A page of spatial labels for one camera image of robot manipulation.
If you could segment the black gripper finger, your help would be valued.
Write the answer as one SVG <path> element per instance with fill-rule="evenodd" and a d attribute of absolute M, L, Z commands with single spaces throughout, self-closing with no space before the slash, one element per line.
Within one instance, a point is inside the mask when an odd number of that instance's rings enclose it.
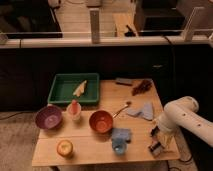
<path fill-rule="evenodd" d="M 155 126 L 155 127 L 151 130 L 150 136 L 153 137 L 153 136 L 155 136 L 158 132 L 159 132 L 159 127 L 158 127 L 158 126 Z"/>

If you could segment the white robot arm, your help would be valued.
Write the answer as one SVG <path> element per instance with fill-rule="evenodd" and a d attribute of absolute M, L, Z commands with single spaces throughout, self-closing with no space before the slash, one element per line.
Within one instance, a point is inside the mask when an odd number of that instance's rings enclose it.
<path fill-rule="evenodd" d="M 151 136 L 172 135 L 178 126 L 183 127 L 213 147 L 213 122 L 197 114 L 199 103 L 191 96 L 168 102 L 163 112 L 154 119 Z"/>

